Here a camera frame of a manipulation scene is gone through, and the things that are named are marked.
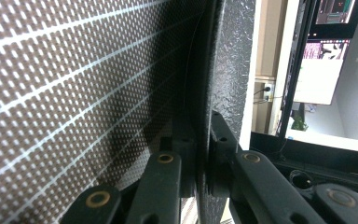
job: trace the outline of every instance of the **black metal frame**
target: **black metal frame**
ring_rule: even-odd
[[[163,150],[150,157],[139,183],[121,192],[109,186],[86,190],[62,223],[179,223],[180,198],[192,196],[197,180],[194,169],[183,165],[196,167],[192,161],[197,141],[186,118],[175,119],[172,137],[162,139]],[[305,170],[314,176],[304,173],[309,184],[302,188],[295,180],[300,175],[283,172],[287,163],[273,164],[259,152],[241,150],[217,112],[212,114],[210,139],[207,193],[230,198],[236,223],[358,223],[358,193],[348,188],[358,185],[356,180],[346,182],[349,179],[335,172],[330,181],[320,181],[316,169],[292,167],[298,174]]]
[[[292,112],[293,101],[296,93],[296,85],[301,68],[301,62],[304,55],[305,46],[307,44],[308,33],[312,24],[313,10],[315,9],[316,0],[305,1],[300,4],[300,10],[297,14],[297,24],[295,27],[294,41],[292,45],[292,55],[294,58],[289,61],[289,70],[286,80],[285,93],[283,99],[282,118],[278,136],[281,139],[280,146],[284,144],[284,138],[287,131],[287,125]]]
[[[223,214],[225,206],[225,200],[210,196],[206,178],[206,168],[211,157],[210,131],[214,53],[224,2],[224,0],[206,1],[204,12],[194,35],[186,74],[185,107],[188,111],[190,126],[194,130],[195,140],[197,140],[194,152],[197,177],[195,196],[200,223],[220,221],[217,214]]]
[[[276,136],[252,133],[250,149],[268,155],[286,176],[293,170],[301,170],[316,183],[337,183],[358,192],[358,151],[294,140],[287,140],[284,147],[279,147],[279,143]]]

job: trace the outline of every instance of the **monitor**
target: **monitor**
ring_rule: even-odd
[[[348,39],[307,42],[296,85],[295,102],[331,104],[349,44]]]
[[[355,0],[321,0],[316,24],[348,23]]]

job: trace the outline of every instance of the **cable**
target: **cable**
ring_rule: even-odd
[[[278,96],[278,97],[272,97],[272,99],[279,99],[279,98],[282,98],[281,96]],[[256,101],[254,102],[254,105],[260,105],[260,104],[264,104],[264,103],[267,103],[269,101],[269,98],[266,97],[264,100],[262,101]]]
[[[262,89],[262,90],[260,90],[260,91],[255,92],[254,95],[258,94],[258,93],[261,92],[261,91],[270,91],[270,90],[271,90],[271,87],[266,87],[266,88],[264,88],[264,89]]]
[[[258,149],[256,147],[249,147],[249,148],[251,148],[254,151],[258,151],[260,153],[263,153],[263,154],[270,154],[270,155],[276,155],[276,154],[280,155],[281,154],[280,156],[283,156],[282,152],[283,152],[284,147],[286,146],[286,143],[287,143],[287,138],[285,138],[285,141],[284,141],[283,146],[281,147],[281,149],[279,151],[275,151],[275,152],[264,152],[264,151],[262,151],[262,150],[260,150],[260,149]]]

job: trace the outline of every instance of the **white grid line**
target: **white grid line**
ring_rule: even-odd
[[[142,9],[142,8],[145,8],[145,7],[152,7],[152,6],[162,4],[162,3],[165,3],[165,2],[168,2],[168,1],[169,0],[159,0],[159,1],[156,1],[156,2],[147,3],[147,4],[144,4],[144,5],[141,5],[141,6],[137,6],[137,7],[129,7],[129,8],[109,12],[109,13],[106,13],[106,14],[86,18],[86,19],[80,20],[80,21],[68,22],[68,23],[65,23],[65,24],[52,26],[52,27],[49,27],[49,28],[46,28],[46,29],[43,29],[43,30],[32,31],[31,33],[28,33],[28,34],[22,34],[22,35],[15,35],[15,36],[11,36],[11,37],[6,37],[6,38],[3,38],[3,39],[0,39],[0,48],[5,46],[5,45],[18,43],[18,42],[20,42],[22,40],[26,40],[26,39],[30,39],[30,38],[36,38],[37,36],[41,36],[41,35],[48,35],[48,34],[51,34],[51,33],[54,33],[54,32],[69,29],[69,28],[74,27],[74,26],[84,25],[86,23],[94,22],[94,21],[100,21],[100,20],[103,20],[103,19],[106,19],[106,18],[109,18],[109,17],[117,16],[117,15],[124,14],[124,13],[128,13],[128,12],[135,11],[135,10],[138,10],[138,9]]]
[[[25,150],[24,152],[22,152],[20,154],[20,156],[18,156],[16,159],[14,159],[13,161],[9,162],[8,164],[6,164],[5,166],[3,166],[2,168],[0,168],[0,175],[3,174],[5,171],[7,171],[8,169],[10,169],[11,167],[13,167],[15,164],[17,164],[18,162],[20,162],[22,159],[26,158],[29,154],[31,154],[32,152],[34,152],[35,150],[37,150],[39,147],[41,147],[43,144],[45,144],[49,139],[51,139],[52,137],[54,137],[54,135],[56,135],[57,133],[61,132],[62,130],[64,130],[66,127],[68,127],[69,125],[71,125],[72,123],[74,123],[77,119],[84,117],[84,115],[86,113],[88,113],[89,111],[91,111],[92,108],[94,108],[95,106],[99,105],[101,102],[105,101],[106,99],[108,99],[110,96],[112,96],[115,92],[121,90],[121,88],[125,87],[126,85],[128,85],[129,83],[131,83],[133,80],[135,80],[137,77],[139,77],[140,75],[142,75],[143,73],[145,73],[147,70],[149,70],[150,68],[152,68],[154,65],[156,65],[157,63],[161,62],[162,60],[164,60],[165,58],[167,58],[169,55],[171,55],[172,53],[174,53],[175,51],[177,51],[179,48],[181,48],[183,45],[171,50],[170,52],[168,52],[166,55],[162,56],[161,58],[159,58],[157,61],[149,64],[146,68],[144,68],[141,72],[137,73],[135,76],[131,77],[130,79],[128,79],[127,81],[125,81],[124,83],[120,84],[118,87],[116,87],[114,90],[110,91],[109,93],[107,93],[103,98],[99,99],[97,102],[95,102],[94,104],[92,104],[91,106],[89,106],[88,108],[86,108],[85,110],[83,110],[82,112],[80,112],[79,114],[77,114],[76,116],[74,116],[72,119],[68,120],[67,122],[65,122],[60,128],[56,129],[54,132],[52,132],[51,134],[49,134],[48,136],[46,136],[45,138],[43,138],[41,141],[39,141],[37,144],[33,145],[32,147],[28,148],[27,150]]]
[[[2,105],[0,107],[0,114],[4,113],[4,112],[9,113],[8,110],[10,108],[12,108],[12,107],[14,107],[16,105],[24,104],[25,101],[27,101],[27,100],[39,95],[40,93],[42,93],[44,91],[47,91],[47,90],[50,90],[51,88],[63,83],[64,81],[79,75],[80,73],[86,71],[87,69],[90,69],[91,67],[93,67],[93,66],[95,66],[95,65],[97,65],[99,63],[102,63],[102,62],[104,62],[104,61],[106,61],[106,60],[118,55],[119,53],[121,53],[121,52],[123,52],[123,51],[125,51],[127,49],[131,49],[131,48],[133,48],[133,47],[145,42],[146,40],[149,40],[149,39],[153,38],[156,35],[159,35],[159,34],[161,34],[163,32],[166,32],[166,31],[172,29],[173,27],[175,27],[175,26],[177,26],[177,25],[179,25],[181,23],[189,21],[189,20],[191,20],[192,18],[194,18],[196,16],[199,16],[199,14],[197,14],[195,16],[191,16],[191,17],[189,17],[189,18],[187,18],[185,20],[179,21],[179,22],[177,22],[177,23],[175,23],[175,24],[173,24],[173,25],[171,25],[171,26],[169,26],[169,27],[167,27],[167,28],[165,28],[163,30],[160,30],[158,32],[153,33],[152,35],[148,35],[147,37],[144,37],[144,38],[142,38],[142,39],[140,39],[140,40],[138,40],[136,42],[133,42],[133,43],[129,44],[128,46],[126,46],[126,47],[124,47],[122,49],[119,49],[119,50],[117,50],[117,51],[115,51],[115,52],[113,52],[111,54],[108,54],[108,55],[102,57],[101,59],[99,59],[97,61],[94,61],[93,63],[89,63],[88,65],[86,65],[86,66],[84,66],[82,68],[79,68],[79,69],[75,70],[74,72],[72,72],[72,73],[70,73],[70,74],[68,74],[66,76],[60,77],[60,78],[50,82],[49,84],[47,84],[47,85],[35,90],[35,91],[29,92],[29,93],[23,95],[21,98],[19,98],[17,100],[11,101],[10,103],[8,103],[6,105]]]
[[[142,101],[140,101],[136,106],[134,106],[127,114],[125,114],[121,119],[119,119],[110,129],[108,129],[103,135],[101,135],[97,140],[95,140],[86,150],[84,150],[80,155],[78,155],[71,163],[69,163],[68,166],[63,168],[54,178],[52,178],[39,192],[37,192],[29,201],[27,201],[21,208],[19,208],[15,213],[13,213],[7,220],[5,220],[4,223],[9,223],[10,221],[14,220],[21,212],[24,211],[26,207],[31,205],[31,203],[36,200],[41,194],[45,193],[46,189],[49,188],[51,185],[53,185],[58,178],[60,178],[62,175],[66,174],[66,172],[73,166],[77,161],[79,161],[84,155],[86,155],[87,152],[89,152],[93,147],[95,147],[98,143],[101,142],[103,138],[105,138],[110,132],[112,132],[118,124],[123,121],[129,114],[131,114],[139,105],[141,105],[143,102],[145,102],[155,91],[157,91],[162,85],[164,85],[170,78],[172,78],[178,71],[173,72],[169,77],[167,77],[162,83],[158,85],[152,92],[150,92]]]
[[[82,193],[82,192],[84,192],[86,189],[88,189],[88,188],[92,185],[92,183],[94,183],[94,181],[96,181],[97,178],[98,178],[101,174],[103,174],[103,172],[106,171],[106,169],[115,161],[115,159],[120,155],[120,153],[122,153],[122,152],[125,151],[125,149],[130,145],[130,143],[132,143],[132,141],[133,141],[133,140],[141,133],[141,131],[160,113],[160,111],[173,99],[173,97],[175,97],[175,95],[172,96],[172,97],[158,110],[158,112],[157,112],[151,119],[149,119],[149,120],[147,121],[147,123],[146,123],[140,130],[138,130],[138,132],[132,137],[132,139],[130,139],[130,141],[129,141],[124,147],[121,148],[121,150],[117,153],[117,155],[116,155],[110,162],[108,162],[108,163],[104,166],[104,168],[103,168],[100,172],[98,172],[98,174],[97,174],[96,176],[94,176],[94,178],[92,178],[92,180],[88,183],[88,185],[87,185],[85,188],[83,188],[83,189],[80,191],[80,193]],[[69,207],[68,207],[64,212],[62,212],[62,213],[58,216],[56,222],[58,222],[59,219],[60,219],[63,215],[65,215],[65,213],[68,211],[68,209],[69,209]]]

